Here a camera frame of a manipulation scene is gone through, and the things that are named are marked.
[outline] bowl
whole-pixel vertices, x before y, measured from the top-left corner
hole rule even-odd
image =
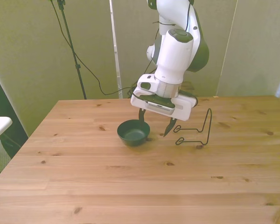
[[[139,120],[127,120],[117,128],[117,134],[127,146],[139,146],[146,142],[150,133],[148,123]]]

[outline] beige wall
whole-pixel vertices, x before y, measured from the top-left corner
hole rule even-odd
[[[203,35],[210,48],[209,63],[197,73],[187,73],[194,93],[199,96],[216,94],[224,55],[237,0],[197,0],[197,10]],[[114,22],[118,46],[122,86],[130,86],[144,72],[149,61],[146,50],[154,43],[158,12],[145,0],[113,0]]]
[[[66,0],[65,13],[77,54],[106,92],[116,91],[109,0]],[[88,98],[104,98],[91,74],[81,72]],[[29,135],[58,100],[83,98],[49,0],[0,0],[0,83]]]
[[[218,95],[274,95],[279,84],[280,0],[239,0]]]

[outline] black wire rack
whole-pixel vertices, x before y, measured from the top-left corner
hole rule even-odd
[[[182,126],[178,125],[175,127],[175,129],[173,130],[174,133],[178,133],[179,131],[189,131],[189,130],[195,130],[199,133],[202,133],[204,131],[204,127],[205,127],[205,124],[206,124],[206,120],[207,120],[207,117],[209,116],[210,114],[210,126],[209,126],[209,131],[208,131],[208,135],[207,135],[207,140],[205,143],[203,143],[202,141],[190,141],[190,140],[185,140],[184,137],[180,137],[176,142],[175,144],[177,146],[181,145],[182,143],[201,143],[203,146],[206,146],[208,143],[209,143],[209,139],[210,139],[210,128],[211,128],[211,122],[212,122],[212,117],[213,117],[213,113],[212,113],[212,110],[209,108],[207,110],[207,113],[206,113],[206,116],[205,116],[205,119],[204,119],[204,123],[203,123],[203,127],[201,130],[197,129],[197,128],[182,128]]]

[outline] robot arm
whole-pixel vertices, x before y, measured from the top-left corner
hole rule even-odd
[[[171,117],[164,136],[176,119],[188,120],[196,99],[180,90],[186,70],[202,69],[209,58],[195,9],[189,0],[147,0],[160,14],[160,36],[147,50],[157,65],[154,74],[140,77],[131,104]]]

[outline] wood grain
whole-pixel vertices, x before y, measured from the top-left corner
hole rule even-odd
[[[210,142],[175,145],[147,112],[150,141],[126,147],[129,100],[59,101],[0,174],[0,224],[280,224],[280,101],[200,98],[183,127],[213,110]]]

